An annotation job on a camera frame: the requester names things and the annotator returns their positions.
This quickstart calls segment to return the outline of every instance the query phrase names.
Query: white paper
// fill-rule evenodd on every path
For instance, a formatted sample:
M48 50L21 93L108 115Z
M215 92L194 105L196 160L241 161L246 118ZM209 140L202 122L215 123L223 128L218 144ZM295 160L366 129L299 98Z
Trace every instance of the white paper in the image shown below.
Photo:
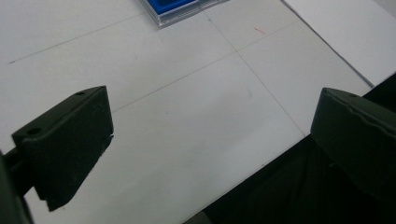
M396 71L396 19L372 0L284 0L371 85Z

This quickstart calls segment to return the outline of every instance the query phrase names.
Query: blue object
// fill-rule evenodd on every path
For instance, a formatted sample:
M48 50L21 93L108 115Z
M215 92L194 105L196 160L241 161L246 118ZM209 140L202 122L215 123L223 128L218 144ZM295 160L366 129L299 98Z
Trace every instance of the blue object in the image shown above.
M148 0L149 4L158 15L182 7L195 0Z

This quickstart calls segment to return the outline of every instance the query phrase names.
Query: screw hole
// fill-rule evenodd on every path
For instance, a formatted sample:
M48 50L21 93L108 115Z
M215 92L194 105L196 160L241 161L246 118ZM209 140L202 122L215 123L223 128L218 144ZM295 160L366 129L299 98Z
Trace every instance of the screw hole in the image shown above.
M33 129L29 130L29 131L27 132L27 134L29 134L29 135L34 135L34 134L41 133L41 131L43 131L43 130L40 129L40 128L33 128Z

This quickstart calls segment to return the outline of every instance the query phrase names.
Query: clear plastic case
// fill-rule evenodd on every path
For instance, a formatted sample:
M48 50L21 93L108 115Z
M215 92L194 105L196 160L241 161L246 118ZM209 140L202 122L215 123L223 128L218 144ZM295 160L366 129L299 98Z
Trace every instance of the clear plastic case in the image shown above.
M150 17L164 27L228 0L140 0Z

